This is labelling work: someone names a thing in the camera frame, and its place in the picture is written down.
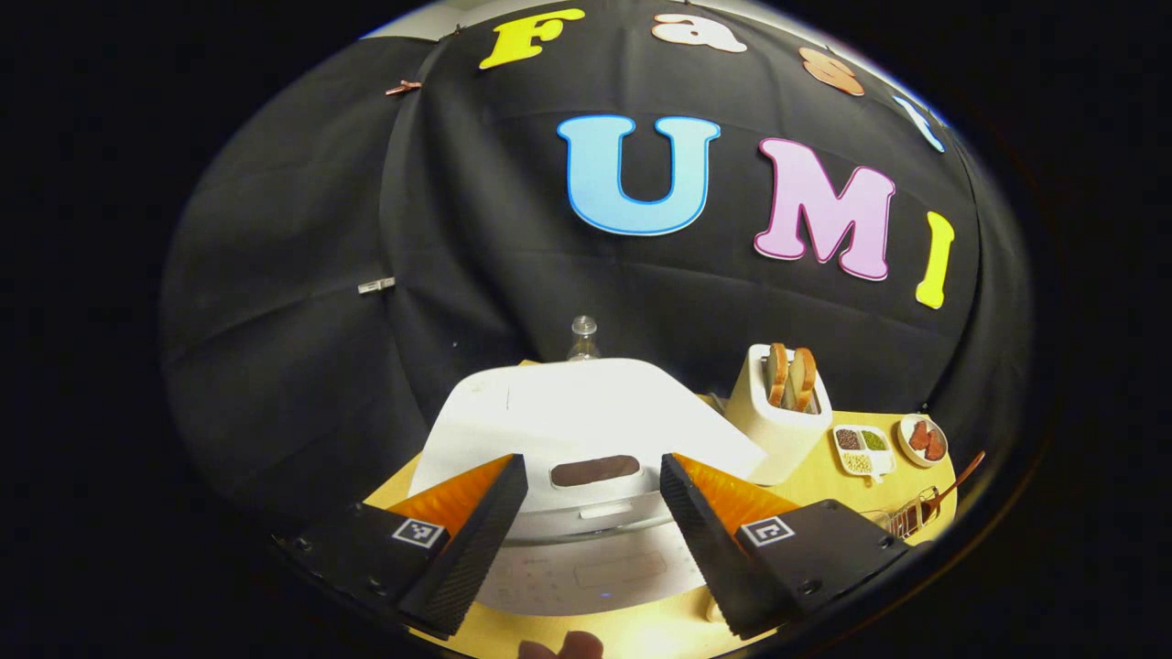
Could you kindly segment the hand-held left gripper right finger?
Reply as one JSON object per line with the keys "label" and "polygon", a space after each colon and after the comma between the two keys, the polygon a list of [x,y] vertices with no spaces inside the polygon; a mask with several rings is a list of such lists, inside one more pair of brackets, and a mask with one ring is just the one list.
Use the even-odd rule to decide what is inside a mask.
{"label": "hand-held left gripper right finger", "polygon": [[745,641],[838,609],[917,553],[837,500],[796,504],[679,453],[662,456],[657,490]]}

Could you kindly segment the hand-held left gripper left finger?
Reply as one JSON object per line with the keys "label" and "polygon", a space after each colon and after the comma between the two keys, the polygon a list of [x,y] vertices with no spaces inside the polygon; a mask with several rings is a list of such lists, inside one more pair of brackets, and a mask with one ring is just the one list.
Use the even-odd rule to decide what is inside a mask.
{"label": "hand-held left gripper left finger", "polygon": [[353,503],[277,541],[285,559],[364,614],[447,641],[463,624],[529,491],[505,454],[397,504]]}

